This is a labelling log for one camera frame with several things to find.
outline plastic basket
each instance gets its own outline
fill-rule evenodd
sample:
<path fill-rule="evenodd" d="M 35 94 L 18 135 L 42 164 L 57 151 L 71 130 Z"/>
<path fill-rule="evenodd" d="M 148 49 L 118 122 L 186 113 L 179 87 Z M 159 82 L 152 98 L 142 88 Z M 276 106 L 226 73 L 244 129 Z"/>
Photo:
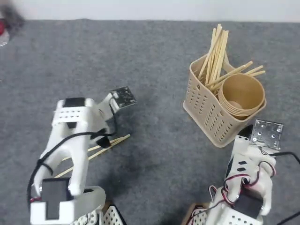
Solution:
<path fill-rule="evenodd" d="M 195 74 L 200 72 L 205 57 L 206 55 L 192 62 L 189 67 L 190 75 L 183 108 L 210 141 L 218 148 L 222 148 L 234 140 L 235 136 L 246 126 L 247 122 L 266 106 L 267 101 L 265 99 L 262 106 L 245 120 L 238 120 L 233 117 L 223 109 L 217 97 L 195 76 Z M 224 60 L 223 69 L 229 72 L 234 67 L 230 65 L 228 60 Z"/>

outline wire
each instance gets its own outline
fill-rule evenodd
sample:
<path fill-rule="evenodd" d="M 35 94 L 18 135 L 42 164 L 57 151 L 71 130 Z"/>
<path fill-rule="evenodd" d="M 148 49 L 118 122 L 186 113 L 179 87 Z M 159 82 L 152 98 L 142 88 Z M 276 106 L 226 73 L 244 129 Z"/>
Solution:
<path fill-rule="evenodd" d="M 300 164 L 300 159 L 299 157 L 292 151 L 283 151 L 283 152 L 276 152 L 276 153 L 273 153 L 273 154 L 269 154 L 269 156 L 288 156 L 288 155 L 291 155 L 291 156 L 294 156 L 294 158 L 298 161 L 298 163 Z"/>
<path fill-rule="evenodd" d="M 223 203 L 223 202 L 225 202 L 225 200 L 221 200 L 221 201 L 217 202 L 217 204 L 215 204 L 214 206 L 212 206 L 212 207 L 210 207 L 210 208 L 208 208 L 208 209 L 206 209 L 206 210 L 204 210 L 204 211 L 202 211 L 202 212 L 198 212 L 198 213 L 194 214 L 190 219 L 188 219 L 187 225 L 188 225 L 189 222 L 191 222 L 196 216 L 198 216 L 198 215 L 200 215 L 200 214 L 202 214 L 202 213 L 205 213 L 205 212 L 207 212 L 207 211 L 209 211 L 209 210 L 212 210 L 213 208 L 217 207 L 219 204 L 221 204 L 221 203 Z"/>
<path fill-rule="evenodd" d="M 298 161 L 298 163 L 300 164 L 300 159 L 299 157 L 292 151 L 284 151 L 284 152 L 276 152 L 276 153 L 272 153 L 272 154 L 269 154 L 269 156 L 274 156 L 274 157 L 277 157 L 277 156 L 294 156 L 294 158 Z M 295 214 L 283 219 L 281 222 L 279 222 L 277 225 L 282 225 L 282 224 L 285 224 L 286 222 L 296 218 L 300 216 L 300 211 L 299 212 L 296 212 Z"/>
<path fill-rule="evenodd" d="M 258 146 L 258 149 L 261 151 L 261 153 L 264 155 L 264 156 L 268 156 L 269 154 L 263 150 L 263 148 L 261 146 Z"/>
<path fill-rule="evenodd" d="M 277 225 L 282 225 L 282 224 L 285 224 L 286 222 L 296 218 L 297 216 L 300 216 L 300 211 L 299 212 L 296 212 L 295 214 L 291 215 L 290 217 L 282 220 L 280 223 L 278 223 Z"/>
<path fill-rule="evenodd" d="M 234 179 L 234 178 L 236 178 L 236 177 L 245 177 L 245 176 L 250 177 L 250 175 L 248 175 L 248 174 L 246 174 L 246 173 L 241 173 L 241 174 L 236 174 L 236 175 L 233 175 L 233 176 L 231 176 L 231 177 L 226 178 L 226 179 L 224 180 L 224 184 L 223 184 L 224 190 L 225 190 L 226 192 L 228 192 L 228 186 L 227 186 L 227 184 L 226 184 L 226 182 L 227 182 L 228 180 L 232 180 L 232 179 Z"/>
<path fill-rule="evenodd" d="M 43 165 L 43 163 L 49 158 L 49 156 L 51 156 L 63 143 L 65 143 L 66 141 L 70 140 L 71 138 L 74 137 L 78 137 L 78 136 L 84 136 L 84 135 L 93 135 L 94 137 L 99 137 L 99 136 L 104 136 L 104 137 L 108 137 L 108 136 L 113 136 L 117 133 L 118 129 L 117 129 L 117 119 L 115 116 L 115 113 L 113 111 L 113 108 L 111 106 L 111 104 L 109 103 L 109 106 L 111 108 L 112 111 L 112 115 L 113 115 L 113 121 L 114 121 L 114 126 L 115 126 L 115 130 L 114 132 L 110 133 L 110 134 L 106 134 L 106 133 L 102 133 L 102 130 L 98 131 L 98 132 L 80 132 L 77 134 L 72 134 L 67 136 L 66 138 L 64 138 L 61 142 L 59 142 L 57 145 L 55 145 L 51 150 L 49 150 L 42 158 L 40 158 L 37 161 L 37 164 L 30 176 L 28 185 L 27 185 L 27 205 L 28 205 L 28 210 L 30 211 L 30 200 L 31 200 L 31 185 L 33 184 L 34 178 L 38 172 L 38 170 L 40 169 L 40 167 Z"/>
<path fill-rule="evenodd" d="M 212 193 L 211 193 L 211 189 L 214 189 L 214 192 L 215 192 L 215 194 L 216 194 L 216 192 L 217 192 L 217 188 L 214 186 L 214 185 L 210 185 L 209 187 L 208 187 L 208 191 L 209 191 L 209 193 L 210 193 L 210 199 L 211 199 L 211 202 L 213 202 L 214 201 L 214 196 L 212 196 Z"/>
<path fill-rule="evenodd" d="M 223 187 L 223 188 L 221 189 L 221 194 L 222 194 L 222 197 L 224 198 L 224 201 L 225 201 L 227 204 L 233 206 L 235 202 L 230 201 L 230 200 L 228 199 L 227 195 L 226 195 L 224 192 L 227 192 L 227 191 L 225 191 L 225 190 L 224 190 L 224 187 Z"/>

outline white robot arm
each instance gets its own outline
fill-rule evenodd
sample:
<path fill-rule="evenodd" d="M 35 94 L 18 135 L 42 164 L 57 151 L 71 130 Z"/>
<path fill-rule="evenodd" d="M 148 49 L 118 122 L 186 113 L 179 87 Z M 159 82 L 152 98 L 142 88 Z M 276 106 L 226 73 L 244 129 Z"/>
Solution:
<path fill-rule="evenodd" d="M 31 224 L 70 224 L 103 208 L 105 191 L 101 187 L 85 187 L 87 149 L 91 143 L 108 147 L 108 137 L 115 132 L 110 133 L 106 120 L 134 103 L 128 87 L 111 91 L 98 105 L 90 98 L 68 98 L 58 102 L 47 147 L 27 189 Z M 71 178 L 51 178 L 53 170 L 65 157 L 71 157 L 74 164 Z M 38 198 L 31 198 L 32 184 Z"/>
<path fill-rule="evenodd" d="M 234 140 L 224 184 L 216 190 L 208 210 L 195 209 L 188 224 L 262 225 L 271 209 L 272 180 L 282 124 L 256 120 L 250 139 Z"/>

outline beige plastic caddy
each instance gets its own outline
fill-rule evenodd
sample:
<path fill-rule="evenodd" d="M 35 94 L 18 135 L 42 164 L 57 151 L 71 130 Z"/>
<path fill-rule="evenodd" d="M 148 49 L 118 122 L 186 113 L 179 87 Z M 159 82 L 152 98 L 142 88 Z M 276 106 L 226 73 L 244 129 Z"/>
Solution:
<path fill-rule="evenodd" d="M 264 99 L 260 108 L 246 117 L 239 120 L 233 117 L 219 103 L 217 97 L 203 85 L 195 74 L 199 74 L 206 55 L 192 62 L 189 70 L 189 80 L 186 98 L 183 108 L 193 118 L 210 141 L 217 147 L 222 148 L 234 140 L 235 136 L 246 126 L 247 122 L 259 113 L 267 104 Z M 230 72 L 235 68 L 230 65 L 225 57 L 222 69 Z"/>

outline white 3d-printed part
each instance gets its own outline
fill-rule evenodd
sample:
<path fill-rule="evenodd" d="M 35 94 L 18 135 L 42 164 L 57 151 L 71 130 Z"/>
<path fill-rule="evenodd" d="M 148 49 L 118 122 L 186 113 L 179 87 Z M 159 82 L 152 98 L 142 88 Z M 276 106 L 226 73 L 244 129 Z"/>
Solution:
<path fill-rule="evenodd" d="M 224 217 L 221 218 L 220 225 L 262 225 L 263 222 L 254 218 L 248 217 L 236 210 L 227 207 L 223 213 Z"/>
<path fill-rule="evenodd" d="M 110 206 L 104 214 L 103 225 L 123 225 L 122 219 L 115 206 Z"/>
<path fill-rule="evenodd" d="M 74 221 L 70 225 L 95 225 L 97 222 L 97 213 L 96 211 L 92 211 L 86 215 L 83 215 L 78 220 Z"/>
<path fill-rule="evenodd" d="M 205 225 L 207 214 L 206 212 L 201 213 L 205 211 L 206 209 L 196 209 L 192 213 L 192 217 L 194 217 L 188 225 Z"/>

